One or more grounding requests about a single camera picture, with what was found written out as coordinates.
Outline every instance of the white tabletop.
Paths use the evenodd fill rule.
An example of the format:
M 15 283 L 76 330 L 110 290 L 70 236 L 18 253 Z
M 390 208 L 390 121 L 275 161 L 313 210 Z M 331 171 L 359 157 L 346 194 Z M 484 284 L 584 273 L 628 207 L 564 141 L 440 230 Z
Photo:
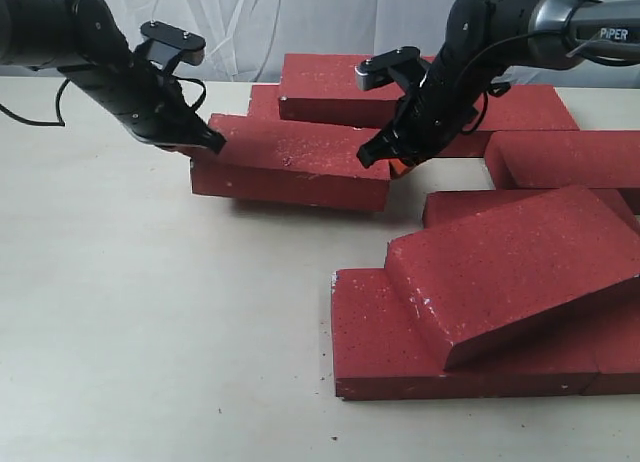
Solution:
M 59 82 L 0 102 L 51 118 Z M 640 129 L 640 91 L 560 92 L 585 129 Z M 249 93 L 210 83 L 201 113 Z M 234 203 L 73 87 L 63 112 L 0 117 L 1 461 L 638 460 L 638 397 L 333 396 L 331 273 L 380 267 L 429 191 L 491 188 L 480 161 L 425 164 L 378 216 Z

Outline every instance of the white curtain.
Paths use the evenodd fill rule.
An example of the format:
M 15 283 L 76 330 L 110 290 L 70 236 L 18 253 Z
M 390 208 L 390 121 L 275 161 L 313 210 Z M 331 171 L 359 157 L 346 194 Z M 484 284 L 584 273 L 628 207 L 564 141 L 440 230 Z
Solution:
M 287 52 L 375 54 L 416 45 L 433 54 L 454 0 L 106 1 L 132 46 L 140 42 L 140 25 L 153 18 L 204 36 L 205 62 L 182 66 L 181 75 L 277 82 Z M 585 63 L 570 72 L 515 68 L 511 77 L 519 83 L 635 87 L 640 69 Z

